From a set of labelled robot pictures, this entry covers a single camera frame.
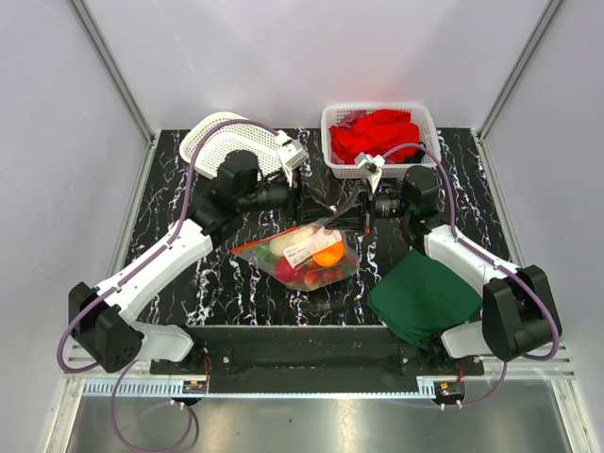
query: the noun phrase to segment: marble tabletop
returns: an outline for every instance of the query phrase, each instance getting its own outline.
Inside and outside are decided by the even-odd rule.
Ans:
[[[178,155],[187,130],[163,130],[144,188],[126,263],[161,238],[178,217],[186,163]],[[333,177],[323,163],[319,129],[286,129],[310,153],[304,178],[329,203],[343,201],[351,181]],[[443,163],[458,209],[457,225],[470,239],[508,260],[509,251],[474,137],[467,128],[439,130]],[[441,186],[441,203],[445,191]],[[361,259],[358,273],[311,293],[292,291],[230,250],[289,227],[278,211],[246,214],[245,226],[213,253],[168,284],[145,308],[140,321],[188,326],[380,325],[367,295],[408,253],[396,220],[378,220],[366,236],[348,234]]]

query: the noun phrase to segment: reflective metal surface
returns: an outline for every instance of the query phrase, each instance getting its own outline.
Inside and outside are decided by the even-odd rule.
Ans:
[[[468,400],[487,387],[468,382]],[[120,426],[140,447],[169,446],[186,427],[186,414],[164,407],[137,420],[156,398],[120,398]],[[544,382],[508,381],[489,403],[462,411],[405,407],[375,400],[219,400],[194,407],[198,436],[191,452],[491,452],[571,451],[554,395]],[[112,435],[109,399],[85,397],[75,421],[71,453],[127,452]]]

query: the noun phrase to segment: toy orange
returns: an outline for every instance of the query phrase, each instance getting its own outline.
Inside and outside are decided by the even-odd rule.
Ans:
[[[313,253],[312,259],[322,267],[329,267],[337,264],[344,255],[344,242],[339,241],[320,252]]]

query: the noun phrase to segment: green cloth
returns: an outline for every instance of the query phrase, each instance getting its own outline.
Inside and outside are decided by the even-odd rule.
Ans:
[[[422,349],[431,334],[464,323],[481,303],[453,271],[415,250],[369,293],[369,306],[394,335]]]

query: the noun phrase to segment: label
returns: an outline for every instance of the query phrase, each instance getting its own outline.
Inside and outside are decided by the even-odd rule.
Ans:
[[[342,233],[340,231],[321,228],[309,238],[285,248],[283,256],[290,263],[290,266],[295,269],[296,266],[310,258],[313,253],[325,250],[341,240]]]

